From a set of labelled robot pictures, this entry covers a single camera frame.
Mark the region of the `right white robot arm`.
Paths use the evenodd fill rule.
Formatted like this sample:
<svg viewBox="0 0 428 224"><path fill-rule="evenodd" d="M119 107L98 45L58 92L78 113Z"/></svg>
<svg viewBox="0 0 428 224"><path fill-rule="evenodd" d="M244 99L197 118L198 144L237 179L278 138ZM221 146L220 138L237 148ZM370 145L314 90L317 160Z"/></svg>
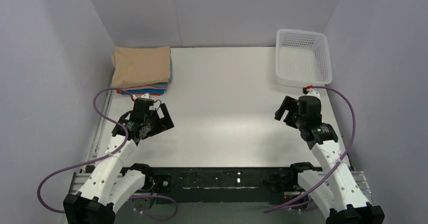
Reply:
<svg viewBox="0 0 428 224"><path fill-rule="evenodd" d="M298 129L325 175L312 169L297 170L297 183L322 211L326 223L383 223L385 214L373 206L358 186L348 165L340 159L341 149L333 127L322 121L320 99L304 95L286 96L275 113L287 126Z"/></svg>

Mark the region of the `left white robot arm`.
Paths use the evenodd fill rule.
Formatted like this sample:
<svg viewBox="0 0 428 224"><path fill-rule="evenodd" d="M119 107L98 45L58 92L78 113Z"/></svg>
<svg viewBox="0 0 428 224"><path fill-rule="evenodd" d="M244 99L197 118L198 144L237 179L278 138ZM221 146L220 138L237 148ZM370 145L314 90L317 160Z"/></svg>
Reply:
<svg viewBox="0 0 428 224"><path fill-rule="evenodd" d="M138 144L174 127L165 103L138 97L132 110L120 116L112 130L105 158L75 194L63 201L68 223L114 223L117 211L148 183L151 167L135 163L118 179Z"/></svg>

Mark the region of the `beige t shirt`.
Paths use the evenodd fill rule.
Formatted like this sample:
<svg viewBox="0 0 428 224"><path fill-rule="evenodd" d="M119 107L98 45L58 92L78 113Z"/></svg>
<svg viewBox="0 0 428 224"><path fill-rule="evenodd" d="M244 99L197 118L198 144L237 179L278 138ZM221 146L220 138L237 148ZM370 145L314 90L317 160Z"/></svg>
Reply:
<svg viewBox="0 0 428 224"><path fill-rule="evenodd" d="M167 82L170 76L171 48L115 47L112 54L112 87L128 88Z"/></svg>

